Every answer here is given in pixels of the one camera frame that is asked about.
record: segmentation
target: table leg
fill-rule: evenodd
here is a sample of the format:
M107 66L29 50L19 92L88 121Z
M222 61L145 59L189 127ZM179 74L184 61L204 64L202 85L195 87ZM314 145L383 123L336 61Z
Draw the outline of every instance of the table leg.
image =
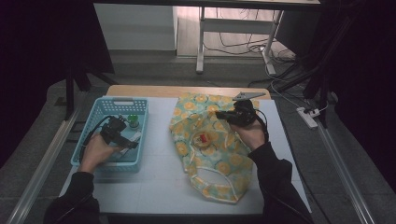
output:
M265 46L265 48L263 48L263 51L262 51L262 57L264 58L265 66L266 66L268 75L270 75L270 76L276 74L275 68L274 68L274 66L272 65L272 62L271 62L270 50L271 50L272 43L274 42L274 37L275 37L275 34L276 34L277 26L279 25L279 21L280 21L280 18L282 16L282 13L283 13L283 11L278 11L277 12L277 15L275 17L273 26L271 28L271 33L268 36L267 45Z
M201 19L199 21L199 43L197 54L196 73L202 74L204 72L204 29L205 29L205 8L201 9Z

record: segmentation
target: basket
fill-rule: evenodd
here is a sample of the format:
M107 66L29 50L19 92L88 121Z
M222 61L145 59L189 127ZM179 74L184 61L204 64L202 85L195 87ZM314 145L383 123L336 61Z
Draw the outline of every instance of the basket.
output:
M79 166L79 152L81 151L82 144L87 138L89 132L94 129L98 122L106 116L114 116L118 118L119 115L124 118L127 118L129 115L137 115L139 126L137 128L131 128L129 124L125 122L127 127L120 134L127 139L133 140L131 138L136 136L135 134L137 132L141 132L139 143L136 148L127 150L123 155L119 152L113 153L105 162L96 168L96 171L139 172L149 115L149 102L144 98L101 97L96 99L73 153L73 157L71 159L72 165ZM100 132L101 126L107 122L108 120L104 120L96 131Z

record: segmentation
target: metal rail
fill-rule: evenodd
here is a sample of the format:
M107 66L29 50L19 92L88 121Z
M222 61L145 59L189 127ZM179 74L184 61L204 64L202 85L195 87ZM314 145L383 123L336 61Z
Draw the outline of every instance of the metal rail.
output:
M78 93L76 100L77 106L75 107L73 114L70 116L69 120L64 120L62 122L61 127L52 139L43 159L41 159L41 162L35 169L35 173L26 186L20 200L14 208L14 211L12 211L7 224L23 223L26 219L33 203L35 202L38 192L41 190L45 180L47 179L50 169L52 168L53 163L55 163L64 141L82 108L86 96L87 92L81 91Z
M318 124L318 130L320 133L320 137L327 148L329 155L332 159L332 163L334 164L335 169L337 170L338 175L340 176L341 181L344 184L344 188L346 192L349 194L353 206L355 207L356 213L361 220L361 223L365 224L374 224L375 221L369 207L367 206L366 201L364 201L361 196L361 191L358 186L355 184L355 181L352 178L352 175L347 169L347 165L345 164L337 145L332 140L332 136L329 131L323 127L321 123Z

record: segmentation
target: hand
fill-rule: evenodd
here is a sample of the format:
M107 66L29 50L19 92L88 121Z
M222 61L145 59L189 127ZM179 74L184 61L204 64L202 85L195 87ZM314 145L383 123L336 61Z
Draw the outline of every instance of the hand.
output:
M255 150L265 143L264 132L262 131L262 125L258 120L255 120L252 124L247 127L238 127L230 124L231 130L237 132L241 140L250 147L251 150Z
M84 156L78 170L93 174L97 165L109 158L114 152L121 150L123 150L122 147L109 146L102 135L95 133L85 148Z

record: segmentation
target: yellow floral fabric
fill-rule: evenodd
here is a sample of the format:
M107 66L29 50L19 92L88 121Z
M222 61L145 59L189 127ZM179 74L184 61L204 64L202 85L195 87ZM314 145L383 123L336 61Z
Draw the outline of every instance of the yellow floral fabric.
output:
M233 110L233 103L228 96L184 93L170 124L177 155L192 185L206 198L226 203L237 203L247 191L253 165L249 148L225 120L216 118L216 111ZM222 175L228 185L209 183L198 175L198 169Z

